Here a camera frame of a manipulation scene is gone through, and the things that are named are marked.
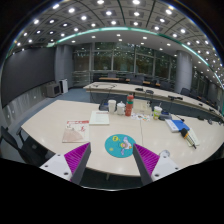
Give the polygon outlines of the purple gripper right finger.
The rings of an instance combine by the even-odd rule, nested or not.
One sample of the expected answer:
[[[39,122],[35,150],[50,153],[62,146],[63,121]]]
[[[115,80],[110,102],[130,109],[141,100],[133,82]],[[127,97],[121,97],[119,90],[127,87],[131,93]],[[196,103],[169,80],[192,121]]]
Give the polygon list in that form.
[[[157,155],[143,146],[134,144],[133,155],[143,185],[148,185],[179,170],[167,150]]]

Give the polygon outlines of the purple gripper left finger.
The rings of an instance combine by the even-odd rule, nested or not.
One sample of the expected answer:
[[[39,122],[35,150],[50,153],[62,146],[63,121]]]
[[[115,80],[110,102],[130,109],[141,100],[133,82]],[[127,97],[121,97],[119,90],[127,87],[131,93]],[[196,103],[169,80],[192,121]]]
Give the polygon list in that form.
[[[91,144],[86,143],[66,154],[55,154],[41,169],[79,185],[90,154]]]

